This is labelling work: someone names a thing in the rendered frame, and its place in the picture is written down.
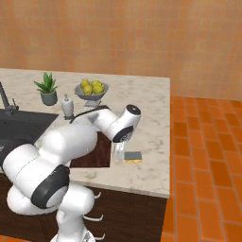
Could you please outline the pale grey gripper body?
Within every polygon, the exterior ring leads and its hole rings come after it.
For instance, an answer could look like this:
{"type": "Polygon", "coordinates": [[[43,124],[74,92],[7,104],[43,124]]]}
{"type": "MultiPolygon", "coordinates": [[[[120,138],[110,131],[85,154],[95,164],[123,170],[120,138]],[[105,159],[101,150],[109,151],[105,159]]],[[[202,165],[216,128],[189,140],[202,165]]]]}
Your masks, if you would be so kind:
{"type": "Polygon", "coordinates": [[[112,155],[119,161],[124,160],[125,143],[113,143],[112,145],[112,155]]]}

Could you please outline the grey and yellow sponge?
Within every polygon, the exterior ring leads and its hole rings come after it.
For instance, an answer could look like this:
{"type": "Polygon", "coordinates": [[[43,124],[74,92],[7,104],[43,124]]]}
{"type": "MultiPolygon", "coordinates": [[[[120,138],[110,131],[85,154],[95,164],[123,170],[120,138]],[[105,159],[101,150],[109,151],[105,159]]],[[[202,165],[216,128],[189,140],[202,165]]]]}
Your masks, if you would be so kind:
{"type": "Polygon", "coordinates": [[[126,163],[141,163],[142,152],[141,151],[126,151],[124,153],[124,161],[126,163]]]}

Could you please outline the dark brown cutting board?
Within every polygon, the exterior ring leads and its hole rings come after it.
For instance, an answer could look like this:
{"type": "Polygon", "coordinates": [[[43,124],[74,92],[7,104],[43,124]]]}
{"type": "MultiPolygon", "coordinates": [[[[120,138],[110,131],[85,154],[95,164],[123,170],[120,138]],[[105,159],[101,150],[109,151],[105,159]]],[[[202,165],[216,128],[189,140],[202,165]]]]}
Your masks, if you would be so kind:
{"type": "Polygon", "coordinates": [[[95,149],[83,156],[71,161],[71,168],[98,168],[109,167],[111,161],[112,142],[100,131],[97,133],[95,149]]]}

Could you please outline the dark brown counter cabinet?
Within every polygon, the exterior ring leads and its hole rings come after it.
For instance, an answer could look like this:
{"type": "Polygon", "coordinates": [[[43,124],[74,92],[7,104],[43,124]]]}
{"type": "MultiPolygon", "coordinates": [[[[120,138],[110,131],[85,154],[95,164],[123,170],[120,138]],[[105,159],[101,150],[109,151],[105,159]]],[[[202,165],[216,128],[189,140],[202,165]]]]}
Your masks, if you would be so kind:
{"type": "MultiPolygon", "coordinates": [[[[0,234],[31,242],[49,242],[58,231],[54,213],[42,216],[14,214],[7,206],[10,181],[0,174],[0,234]]],[[[101,197],[95,201],[87,229],[99,242],[161,242],[166,199],[96,188],[101,197]]]]}

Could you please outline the grey fruit bowl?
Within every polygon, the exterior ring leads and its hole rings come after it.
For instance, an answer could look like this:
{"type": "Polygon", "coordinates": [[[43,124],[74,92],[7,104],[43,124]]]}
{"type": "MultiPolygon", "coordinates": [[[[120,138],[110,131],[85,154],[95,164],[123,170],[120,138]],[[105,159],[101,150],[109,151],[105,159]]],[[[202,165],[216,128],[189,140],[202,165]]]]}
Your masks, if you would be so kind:
{"type": "Polygon", "coordinates": [[[97,107],[101,103],[101,98],[108,92],[108,90],[109,85],[105,83],[104,91],[101,94],[85,95],[80,85],[75,87],[74,92],[80,99],[86,100],[86,107],[97,107]]]}

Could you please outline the white soap dispenser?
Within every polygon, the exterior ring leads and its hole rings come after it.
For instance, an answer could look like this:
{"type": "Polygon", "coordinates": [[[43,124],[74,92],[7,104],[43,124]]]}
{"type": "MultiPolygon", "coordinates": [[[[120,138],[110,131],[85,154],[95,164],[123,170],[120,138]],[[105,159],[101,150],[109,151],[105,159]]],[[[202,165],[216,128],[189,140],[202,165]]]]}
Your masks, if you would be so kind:
{"type": "Polygon", "coordinates": [[[65,119],[71,119],[74,116],[74,103],[68,94],[64,94],[64,99],[61,102],[61,109],[65,119]]]}

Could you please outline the green plant in grey pot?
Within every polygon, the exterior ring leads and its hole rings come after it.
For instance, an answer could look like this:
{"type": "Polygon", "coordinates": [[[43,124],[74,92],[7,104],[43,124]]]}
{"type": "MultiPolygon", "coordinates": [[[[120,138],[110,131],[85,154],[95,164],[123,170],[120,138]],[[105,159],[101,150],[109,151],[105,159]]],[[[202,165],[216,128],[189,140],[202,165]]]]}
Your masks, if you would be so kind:
{"type": "Polygon", "coordinates": [[[41,94],[41,99],[44,105],[53,106],[58,101],[56,80],[53,79],[52,74],[43,73],[43,82],[34,81],[41,94]]]}

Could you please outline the dark grey sink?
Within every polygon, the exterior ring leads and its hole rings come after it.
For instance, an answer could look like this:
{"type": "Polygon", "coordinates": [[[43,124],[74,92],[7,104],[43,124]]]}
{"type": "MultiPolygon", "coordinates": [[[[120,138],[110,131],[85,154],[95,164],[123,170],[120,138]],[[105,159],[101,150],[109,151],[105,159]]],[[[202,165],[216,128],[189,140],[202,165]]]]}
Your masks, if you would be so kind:
{"type": "Polygon", "coordinates": [[[0,165],[3,153],[16,140],[34,144],[58,116],[54,113],[15,111],[7,114],[0,109],[0,165]]]}

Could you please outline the dark grey tap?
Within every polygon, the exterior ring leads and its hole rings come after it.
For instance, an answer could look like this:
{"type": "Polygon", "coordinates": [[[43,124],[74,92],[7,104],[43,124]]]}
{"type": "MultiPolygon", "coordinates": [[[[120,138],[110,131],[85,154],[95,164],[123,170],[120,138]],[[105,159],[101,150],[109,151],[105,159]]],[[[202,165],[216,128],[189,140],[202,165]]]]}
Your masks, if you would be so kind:
{"type": "Polygon", "coordinates": [[[15,100],[12,100],[12,102],[13,102],[12,105],[9,104],[9,100],[6,96],[6,93],[5,93],[5,90],[4,90],[4,87],[3,87],[1,81],[0,81],[0,96],[2,97],[2,101],[3,101],[5,111],[7,114],[12,114],[15,111],[19,110],[19,107],[16,105],[15,100]]]}

